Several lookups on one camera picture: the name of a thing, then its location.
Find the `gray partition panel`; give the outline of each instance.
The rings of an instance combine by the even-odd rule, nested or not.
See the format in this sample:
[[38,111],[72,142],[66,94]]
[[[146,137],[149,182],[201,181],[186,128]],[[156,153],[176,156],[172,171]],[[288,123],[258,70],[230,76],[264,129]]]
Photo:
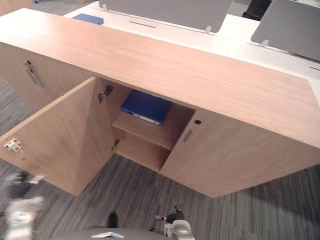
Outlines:
[[251,40],[320,61],[320,8],[273,0]]
[[232,0],[100,0],[108,10],[217,33]]

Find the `door latch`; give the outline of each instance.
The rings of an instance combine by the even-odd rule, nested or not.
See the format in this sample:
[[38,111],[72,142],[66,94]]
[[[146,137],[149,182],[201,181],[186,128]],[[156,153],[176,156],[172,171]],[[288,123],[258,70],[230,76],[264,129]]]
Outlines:
[[107,85],[105,87],[104,92],[98,94],[99,104],[101,104],[103,102],[104,98],[108,97],[112,93],[113,90],[114,90],[114,87],[112,85]]
[[16,153],[23,152],[22,143],[16,138],[12,139],[10,142],[5,144],[4,147],[9,151],[14,151]]

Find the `cabinet hinge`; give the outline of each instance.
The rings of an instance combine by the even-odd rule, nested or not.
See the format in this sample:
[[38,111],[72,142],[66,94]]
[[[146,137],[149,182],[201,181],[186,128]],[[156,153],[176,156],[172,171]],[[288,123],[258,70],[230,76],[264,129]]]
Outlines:
[[98,94],[99,104],[101,104],[105,97],[109,96],[111,92],[114,90],[112,85],[107,85],[103,93]]
[[114,151],[116,149],[116,146],[119,144],[119,142],[120,142],[119,139],[115,140],[114,145],[111,147],[112,151]]

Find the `open cabinet door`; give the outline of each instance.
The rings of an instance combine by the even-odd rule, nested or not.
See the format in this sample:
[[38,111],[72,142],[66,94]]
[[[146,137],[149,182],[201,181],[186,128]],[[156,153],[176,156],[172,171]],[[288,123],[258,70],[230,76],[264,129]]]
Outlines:
[[80,194],[112,156],[113,137],[102,80],[90,77],[0,138],[17,139],[23,152],[0,147],[0,158],[73,195]]

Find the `white desk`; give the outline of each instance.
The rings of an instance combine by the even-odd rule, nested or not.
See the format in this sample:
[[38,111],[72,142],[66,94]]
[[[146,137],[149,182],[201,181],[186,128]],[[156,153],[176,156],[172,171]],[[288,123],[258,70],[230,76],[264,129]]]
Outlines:
[[65,17],[72,18],[78,14],[103,18],[103,25],[106,27],[226,56],[300,77],[309,81],[320,104],[320,64],[275,48],[260,47],[257,43],[252,42],[251,36],[258,27],[259,21],[227,14],[218,33],[205,34],[203,31],[189,27],[104,11],[99,7],[98,1],[70,12]]

